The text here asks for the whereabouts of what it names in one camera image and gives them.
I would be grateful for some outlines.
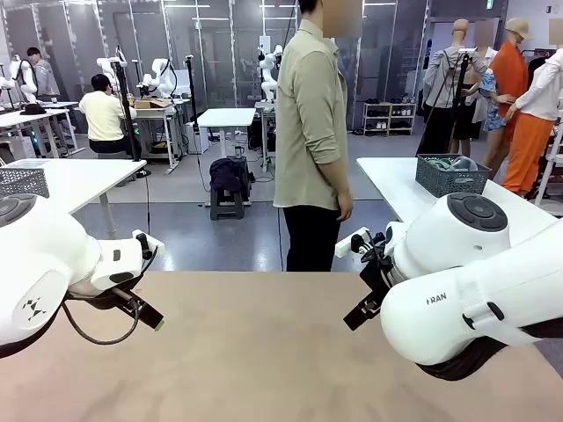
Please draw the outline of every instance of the black pants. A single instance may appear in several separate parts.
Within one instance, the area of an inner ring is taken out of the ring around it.
[[[340,211],[303,205],[284,208],[283,213],[289,232],[287,271],[330,272]]]
[[[456,123],[453,109],[435,107],[430,117],[431,110],[430,105],[424,105],[426,131],[420,140],[416,154],[448,154],[451,132]]]
[[[141,144],[136,137],[133,138],[135,151],[141,155]],[[90,149],[96,154],[115,154],[117,152],[125,151],[128,156],[133,156],[131,152],[131,142],[127,136],[123,136],[117,141],[93,141],[90,139]]]

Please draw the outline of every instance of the tan tabletop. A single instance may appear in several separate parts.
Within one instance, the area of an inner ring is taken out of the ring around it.
[[[436,380],[388,345],[379,321],[344,315],[368,288],[355,274],[148,273],[165,314],[117,346],[80,338],[61,312],[35,345],[0,360],[6,422],[561,421],[563,381],[533,347],[506,349],[462,382]],[[99,338],[117,310],[72,303]]]

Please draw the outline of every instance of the man in yellow shirt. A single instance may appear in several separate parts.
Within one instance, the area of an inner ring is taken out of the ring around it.
[[[340,223],[354,206],[347,180],[347,86],[338,48],[324,38],[323,0],[299,3],[303,20],[278,77],[274,205],[283,208],[288,226],[287,270],[329,272]]]

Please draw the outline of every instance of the beige cap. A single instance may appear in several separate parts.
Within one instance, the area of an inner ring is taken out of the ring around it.
[[[467,33],[467,31],[469,31],[469,20],[458,19],[454,22],[454,29],[452,30],[452,33],[456,31],[463,31],[464,33]]]
[[[528,21],[520,18],[512,18],[507,22],[504,27],[507,31],[518,33],[525,40],[533,40],[530,36],[530,27]]]

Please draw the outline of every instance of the stool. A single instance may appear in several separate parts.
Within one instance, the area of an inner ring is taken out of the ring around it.
[[[120,151],[120,152],[114,152],[111,154],[99,154],[98,153],[98,160],[127,160],[128,159],[128,155],[125,151]],[[136,175],[133,174],[131,176],[130,181],[135,181],[137,179]],[[123,187],[127,184],[128,180],[125,179],[122,182],[118,183],[116,186],[117,187]]]
[[[227,199],[233,199],[235,205],[221,205]],[[245,218],[245,203],[241,192],[231,192],[230,196],[226,196],[223,190],[217,190],[211,186],[211,220],[217,221],[220,216],[235,215],[237,220]]]

